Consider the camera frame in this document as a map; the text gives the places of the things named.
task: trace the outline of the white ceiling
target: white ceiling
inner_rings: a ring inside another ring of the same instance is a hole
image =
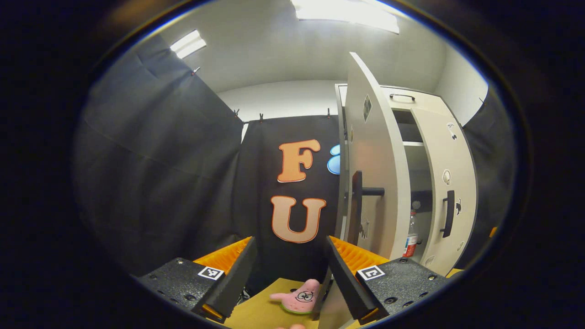
[[[380,84],[433,92],[445,42],[398,17],[400,34],[327,20],[298,21],[290,0],[216,0],[160,34],[172,44],[197,29],[207,43],[184,60],[215,92],[288,80],[347,80],[356,52]]]

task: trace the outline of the handle on cabinet top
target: handle on cabinet top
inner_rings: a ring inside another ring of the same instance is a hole
[[[443,199],[443,202],[447,201],[447,218],[445,219],[445,228],[441,229],[443,237],[446,238],[451,235],[451,229],[453,228],[453,215],[455,212],[455,191],[447,191],[447,197]]]
[[[349,232],[347,241],[357,245],[357,239],[360,234],[360,225],[362,224],[362,197],[364,196],[383,196],[383,187],[363,187],[362,171],[358,170],[352,177],[352,211],[349,217]]]
[[[410,95],[402,95],[402,94],[390,94],[390,98],[394,98],[394,96],[404,96],[404,97],[410,97],[410,99],[412,99],[412,101],[414,102],[415,98],[414,96],[410,96]]]

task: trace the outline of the open cabinet door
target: open cabinet door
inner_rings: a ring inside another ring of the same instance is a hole
[[[350,182],[347,240],[392,260],[402,257],[410,221],[406,152],[382,88],[360,57],[350,56],[345,98],[349,179],[361,171],[363,187],[383,188],[384,195],[363,196],[359,214]]]
[[[451,115],[412,108],[431,167],[433,217],[421,265],[447,275],[463,253],[476,216],[477,184],[463,132]]]

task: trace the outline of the white cabinet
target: white cabinet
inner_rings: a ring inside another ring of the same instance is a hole
[[[412,259],[447,275],[467,245],[476,215],[475,171],[461,127],[441,97],[380,86],[359,56],[350,56],[347,84],[335,85],[341,136],[346,136],[340,237],[399,258],[412,198],[428,196],[424,211],[417,213],[421,244]],[[413,127],[414,134],[406,130]],[[358,171],[364,189],[384,189],[383,196],[362,197],[361,214],[352,187]]]

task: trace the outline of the plastic water bottle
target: plastic water bottle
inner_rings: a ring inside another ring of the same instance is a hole
[[[406,238],[406,244],[404,245],[404,252],[402,257],[412,257],[414,255],[414,249],[417,247],[418,232],[417,232],[417,212],[414,209],[410,210],[410,224],[408,226],[408,237]]]

